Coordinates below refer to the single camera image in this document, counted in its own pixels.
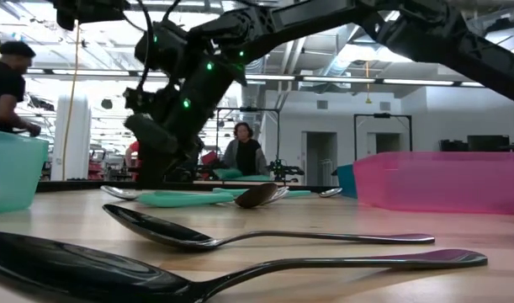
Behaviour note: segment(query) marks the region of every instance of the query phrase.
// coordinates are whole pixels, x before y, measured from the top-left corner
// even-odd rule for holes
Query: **pink container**
[[[386,152],[355,162],[354,175],[366,205],[514,214],[514,152]]]

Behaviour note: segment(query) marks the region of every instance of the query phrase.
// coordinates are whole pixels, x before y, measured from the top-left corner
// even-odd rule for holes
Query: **pillar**
[[[90,151],[90,128],[92,110],[87,95],[76,92],[72,113],[69,115],[71,95],[63,93],[58,98],[55,122],[55,144],[51,163],[51,181],[66,181],[71,178],[87,178]],[[62,175],[64,140],[69,123],[66,144],[65,172]]]

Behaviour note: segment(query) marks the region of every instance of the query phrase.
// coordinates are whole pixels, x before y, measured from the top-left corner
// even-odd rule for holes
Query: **dark hair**
[[[236,123],[236,125],[234,125],[234,137],[238,137],[237,132],[240,126],[245,126],[247,128],[247,132],[249,132],[249,137],[253,137],[253,129],[251,128],[251,126],[249,126],[247,122],[238,122]]]
[[[34,58],[36,53],[22,41],[8,41],[0,46],[1,55],[23,56],[25,58]]]

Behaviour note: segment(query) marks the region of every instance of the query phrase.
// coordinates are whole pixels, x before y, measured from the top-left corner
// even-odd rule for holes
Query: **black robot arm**
[[[378,11],[400,16],[385,21]],[[443,0],[308,0],[284,8],[249,7],[189,31],[213,40],[229,61],[249,63],[284,42],[343,24],[413,61],[440,63],[514,100],[514,54],[470,32]]]

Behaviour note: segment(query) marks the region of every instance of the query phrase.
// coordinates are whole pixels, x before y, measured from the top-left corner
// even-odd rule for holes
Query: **wooden table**
[[[101,210],[116,199],[99,191],[38,194],[30,210],[0,215],[0,231],[47,237],[118,253],[190,279],[211,279],[276,258],[346,257],[465,248],[486,254],[487,268],[418,273],[379,269],[306,269],[270,274],[217,295],[211,303],[514,303],[514,216],[411,214],[357,207],[342,197],[299,198],[267,208],[230,205],[148,209],[121,204],[213,237],[243,231],[409,233],[437,237],[427,246],[375,246],[256,238],[208,253],[183,254],[126,230]],[[0,289],[0,302],[28,302]]]

